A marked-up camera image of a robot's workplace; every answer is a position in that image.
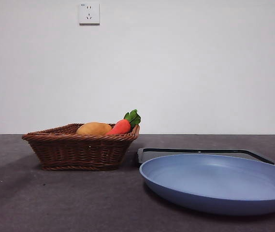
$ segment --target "plate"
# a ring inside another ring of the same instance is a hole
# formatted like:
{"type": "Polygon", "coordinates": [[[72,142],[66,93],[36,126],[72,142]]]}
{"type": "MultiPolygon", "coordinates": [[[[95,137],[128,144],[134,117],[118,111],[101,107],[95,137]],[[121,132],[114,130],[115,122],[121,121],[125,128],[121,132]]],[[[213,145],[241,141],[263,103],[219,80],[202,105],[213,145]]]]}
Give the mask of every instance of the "plate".
{"type": "Polygon", "coordinates": [[[275,212],[275,165],[221,155],[154,158],[140,167],[159,196],[194,210],[222,215],[275,212]]]}

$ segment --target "table surface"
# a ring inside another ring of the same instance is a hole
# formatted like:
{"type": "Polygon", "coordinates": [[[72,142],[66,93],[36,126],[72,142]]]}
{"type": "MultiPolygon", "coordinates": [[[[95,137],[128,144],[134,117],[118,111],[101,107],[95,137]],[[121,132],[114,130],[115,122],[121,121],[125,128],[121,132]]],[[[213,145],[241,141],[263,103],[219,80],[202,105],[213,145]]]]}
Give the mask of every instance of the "table surface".
{"type": "Polygon", "coordinates": [[[118,170],[43,171],[21,135],[0,135],[0,232],[275,232],[275,213],[228,217],[172,204],[144,183],[140,147],[247,149],[275,160],[275,135],[140,135],[118,170]]]}

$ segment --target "wicker basket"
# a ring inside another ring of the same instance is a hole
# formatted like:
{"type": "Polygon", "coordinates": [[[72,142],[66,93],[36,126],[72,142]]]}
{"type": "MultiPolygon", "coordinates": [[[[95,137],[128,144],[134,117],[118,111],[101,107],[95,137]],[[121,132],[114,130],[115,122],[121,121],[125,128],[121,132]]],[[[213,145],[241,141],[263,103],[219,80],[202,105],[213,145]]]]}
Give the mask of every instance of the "wicker basket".
{"type": "Polygon", "coordinates": [[[43,170],[107,171],[119,167],[130,144],[139,135],[139,125],[122,135],[76,134],[82,125],[31,132],[22,139],[28,141],[43,170]]]}

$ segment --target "toy carrot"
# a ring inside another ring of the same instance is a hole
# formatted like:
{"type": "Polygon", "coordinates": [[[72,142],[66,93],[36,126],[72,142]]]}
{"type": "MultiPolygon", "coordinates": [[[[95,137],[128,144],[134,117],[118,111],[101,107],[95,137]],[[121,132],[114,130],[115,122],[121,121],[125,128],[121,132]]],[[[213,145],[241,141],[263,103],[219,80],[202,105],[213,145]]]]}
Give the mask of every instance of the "toy carrot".
{"type": "Polygon", "coordinates": [[[137,114],[137,110],[132,110],[130,113],[127,112],[126,115],[124,115],[124,118],[118,121],[105,135],[128,133],[140,122],[141,117],[137,114]]]}

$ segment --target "plate rim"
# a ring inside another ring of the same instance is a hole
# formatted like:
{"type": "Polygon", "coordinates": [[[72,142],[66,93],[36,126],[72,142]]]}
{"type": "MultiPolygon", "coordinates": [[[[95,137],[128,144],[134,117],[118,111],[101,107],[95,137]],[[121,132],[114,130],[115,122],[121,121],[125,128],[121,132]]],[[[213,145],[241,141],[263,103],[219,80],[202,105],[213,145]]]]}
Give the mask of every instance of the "plate rim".
{"type": "Polygon", "coordinates": [[[149,178],[145,175],[145,173],[143,172],[143,167],[149,163],[149,162],[152,162],[153,160],[156,160],[156,159],[168,159],[168,157],[175,157],[175,156],[212,156],[212,157],[222,157],[222,158],[228,158],[228,159],[242,159],[242,160],[246,160],[247,162],[258,162],[258,163],[262,163],[262,165],[270,165],[270,166],[273,166],[273,168],[275,168],[275,165],[274,164],[270,164],[270,163],[265,163],[265,162],[262,162],[262,161],[258,161],[258,160],[253,160],[253,159],[246,159],[246,158],[241,158],[241,157],[233,157],[233,156],[223,156],[223,155],[210,155],[210,154],[203,154],[203,153],[198,153],[198,154],[175,154],[175,155],[169,155],[169,156],[161,156],[161,157],[155,157],[155,158],[152,158],[150,160],[147,160],[146,162],[144,162],[140,168],[139,168],[139,171],[140,171],[140,174],[143,176],[143,178],[145,178],[146,180],[152,182],[152,183],[155,183],[159,186],[162,186],[164,188],[167,188],[167,189],[171,189],[171,190],[174,190],[174,191],[178,191],[178,192],[181,192],[181,193],[186,193],[186,194],[190,194],[190,195],[194,195],[194,196],[198,196],[198,197],[206,197],[206,198],[211,198],[211,199],[218,199],[218,200],[226,200],[226,201],[245,201],[245,202],[260,202],[260,201],[275,201],[275,198],[269,198],[269,199],[233,199],[233,198],[221,198],[221,197],[214,197],[214,196],[207,196],[207,195],[203,195],[203,194],[196,194],[196,193],[192,193],[192,192],[189,192],[189,191],[184,191],[184,190],[180,190],[180,189],[176,189],[176,188],[171,188],[171,187],[168,187],[166,185],[163,185],[163,184],[159,184],[157,181],[154,181],[152,178],[149,178]]]}

